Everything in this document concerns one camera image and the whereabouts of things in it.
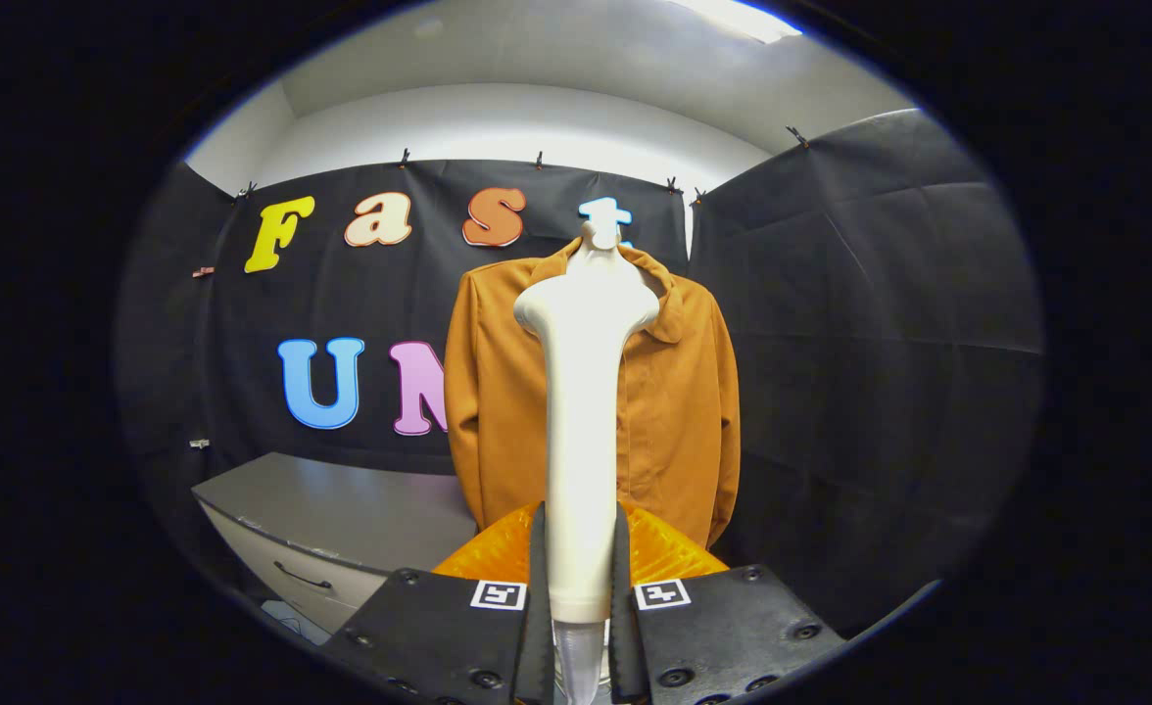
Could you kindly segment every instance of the blue letter u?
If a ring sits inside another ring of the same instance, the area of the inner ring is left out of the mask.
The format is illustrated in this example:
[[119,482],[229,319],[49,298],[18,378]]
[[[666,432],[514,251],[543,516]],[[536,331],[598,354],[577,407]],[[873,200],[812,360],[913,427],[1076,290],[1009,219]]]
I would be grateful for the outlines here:
[[278,351],[285,361],[285,401],[293,418],[308,427],[342,427],[357,415],[357,356],[363,341],[338,338],[328,341],[328,354],[338,362],[338,402],[325,407],[311,393],[311,358],[319,351],[312,340],[285,340]]

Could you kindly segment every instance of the orange padding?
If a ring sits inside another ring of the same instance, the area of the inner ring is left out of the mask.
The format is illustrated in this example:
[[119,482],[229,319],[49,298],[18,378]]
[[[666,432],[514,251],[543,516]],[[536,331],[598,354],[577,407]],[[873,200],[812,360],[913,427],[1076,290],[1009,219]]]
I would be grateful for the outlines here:
[[[433,573],[467,579],[528,582],[528,535],[539,501],[499,518]],[[629,522],[629,579],[634,584],[727,571],[728,566],[645,509],[624,505]]]

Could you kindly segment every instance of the drawer handle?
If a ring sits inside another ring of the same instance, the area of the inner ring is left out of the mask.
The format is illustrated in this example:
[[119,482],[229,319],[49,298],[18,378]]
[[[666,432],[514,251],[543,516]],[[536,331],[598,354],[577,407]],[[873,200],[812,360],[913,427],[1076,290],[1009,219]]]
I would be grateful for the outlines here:
[[333,584],[331,584],[331,582],[328,582],[328,581],[316,582],[316,581],[306,579],[306,578],[304,578],[302,576],[298,576],[297,573],[289,573],[289,571],[285,570],[285,566],[282,563],[280,563],[280,561],[275,562],[275,567],[280,568],[280,571],[283,573],[286,576],[295,577],[295,578],[297,578],[297,579],[300,579],[302,582],[309,582],[309,584],[316,585],[316,588],[326,588],[328,590],[333,589]]

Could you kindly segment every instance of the white mannequin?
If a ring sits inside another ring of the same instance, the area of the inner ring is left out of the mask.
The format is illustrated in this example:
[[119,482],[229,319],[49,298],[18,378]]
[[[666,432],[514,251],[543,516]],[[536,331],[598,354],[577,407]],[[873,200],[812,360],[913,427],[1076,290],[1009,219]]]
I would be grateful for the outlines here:
[[616,389],[629,335],[658,317],[662,286],[617,249],[619,228],[581,227],[567,273],[528,287],[514,317],[546,358],[546,567],[567,699],[598,690],[611,616]]

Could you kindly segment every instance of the ceiling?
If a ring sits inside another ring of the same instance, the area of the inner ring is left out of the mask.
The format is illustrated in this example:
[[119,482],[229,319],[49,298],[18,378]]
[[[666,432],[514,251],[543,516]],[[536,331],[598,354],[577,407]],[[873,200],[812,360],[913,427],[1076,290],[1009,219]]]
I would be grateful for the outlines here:
[[760,44],[666,0],[438,0],[397,13],[281,77],[297,117],[396,90],[522,83],[646,103],[770,153],[912,106],[806,36]]

